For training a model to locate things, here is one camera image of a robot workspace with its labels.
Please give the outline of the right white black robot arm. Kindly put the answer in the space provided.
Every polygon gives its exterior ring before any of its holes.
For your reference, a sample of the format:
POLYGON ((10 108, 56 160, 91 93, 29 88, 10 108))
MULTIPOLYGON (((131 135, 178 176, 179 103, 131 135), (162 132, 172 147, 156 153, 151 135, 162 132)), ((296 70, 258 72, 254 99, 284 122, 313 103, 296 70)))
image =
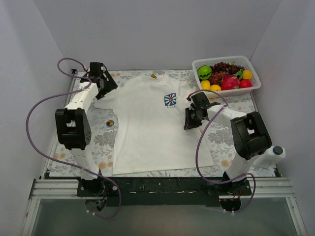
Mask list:
POLYGON ((250 175, 249 169, 254 158, 263 155, 271 146, 272 141, 259 112, 237 112, 229 108, 228 102, 211 103, 206 96, 206 90, 201 89, 188 95, 190 106, 185 109, 184 129, 199 128, 204 120, 209 127, 212 122, 230 128, 233 144, 236 150, 232 164, 223 173, 221 180, 210 180, 203 176, 199 168, 199 149, 205 132, 197 143, 195 151, 195 166, 199 176, 211 185, 220 185, 227 195, 236 194, 250 175))

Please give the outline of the white t-shirt with daisy print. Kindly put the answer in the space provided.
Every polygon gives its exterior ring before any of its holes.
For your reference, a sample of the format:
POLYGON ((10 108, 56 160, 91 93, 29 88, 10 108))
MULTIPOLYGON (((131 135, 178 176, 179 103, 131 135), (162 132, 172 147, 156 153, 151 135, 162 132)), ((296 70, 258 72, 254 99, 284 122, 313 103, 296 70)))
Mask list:
MULTIPOLYGON (((118 120, 113 174, 196 167, 201 132, 184 130, 190 93, 186 82, 166 75, 138 76, 95 102, 96 108, 111 109, 118 120)), ((202 141, 199 166, 212 165, 209 148, 202 141)))

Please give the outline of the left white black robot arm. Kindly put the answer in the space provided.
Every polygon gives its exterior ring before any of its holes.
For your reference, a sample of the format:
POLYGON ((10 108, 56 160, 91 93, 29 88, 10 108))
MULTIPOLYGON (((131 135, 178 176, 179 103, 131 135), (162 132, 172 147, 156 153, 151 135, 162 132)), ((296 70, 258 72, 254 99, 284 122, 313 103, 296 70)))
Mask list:
POLYGON ((117 88, 107 67, 101 62, 91 62, 89 70, 80 80, 79 92, 63 109, 55 112, 58 141, 69 150, 76 165, 82 168, 79 180, 81 186, 95 197, 104 193, 105 185, 104 180, 97 176, 100 169, 90 149, 92 131, 87 111, 93 100, 100 100, 117 88))

